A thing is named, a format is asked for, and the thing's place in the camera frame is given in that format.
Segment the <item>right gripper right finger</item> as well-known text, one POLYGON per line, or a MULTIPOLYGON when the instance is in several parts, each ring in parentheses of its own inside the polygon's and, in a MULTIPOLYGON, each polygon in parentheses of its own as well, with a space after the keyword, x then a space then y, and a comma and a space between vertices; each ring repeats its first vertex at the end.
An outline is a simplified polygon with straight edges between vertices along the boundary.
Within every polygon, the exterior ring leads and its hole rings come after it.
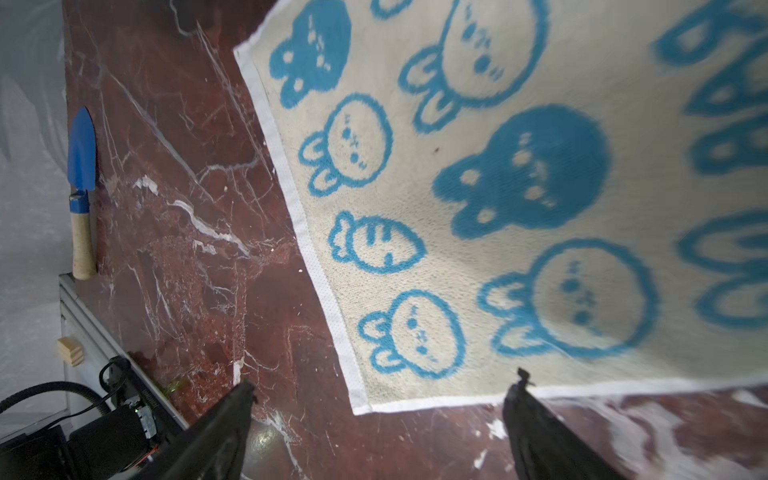
POLYGON ((529 372, 520 368, 517 374, 504 398, 502 419, 519 479, 623 478, 529 393, 529 372))

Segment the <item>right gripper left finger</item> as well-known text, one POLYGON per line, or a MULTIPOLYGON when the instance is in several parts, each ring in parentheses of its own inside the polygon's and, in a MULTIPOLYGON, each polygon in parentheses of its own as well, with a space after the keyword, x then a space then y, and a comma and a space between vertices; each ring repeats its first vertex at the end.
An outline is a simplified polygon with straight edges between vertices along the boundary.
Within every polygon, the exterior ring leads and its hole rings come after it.
POLYGON ((238 384, 135 477, 238 479, 256 403, 254 386, 238 384))

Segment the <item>teal patterned towel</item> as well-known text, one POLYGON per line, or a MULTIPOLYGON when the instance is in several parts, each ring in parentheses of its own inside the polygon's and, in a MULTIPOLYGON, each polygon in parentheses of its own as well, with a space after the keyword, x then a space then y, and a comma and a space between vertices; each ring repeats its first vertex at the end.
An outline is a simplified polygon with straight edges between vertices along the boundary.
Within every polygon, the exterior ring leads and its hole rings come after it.
POLYGON ((352 411, 767 381, 763 1, 281 1, 235 48, 352 411))

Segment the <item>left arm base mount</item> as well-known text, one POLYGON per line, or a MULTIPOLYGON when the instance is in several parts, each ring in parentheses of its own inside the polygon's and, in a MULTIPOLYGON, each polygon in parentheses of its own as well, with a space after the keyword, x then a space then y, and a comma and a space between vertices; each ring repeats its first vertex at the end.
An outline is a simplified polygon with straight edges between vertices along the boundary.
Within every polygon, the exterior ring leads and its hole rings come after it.
POLYGON ((3 479, 109 479, 150 451, 136 411, 121 406, 66 436, 61 426, 1 445, 3 479))

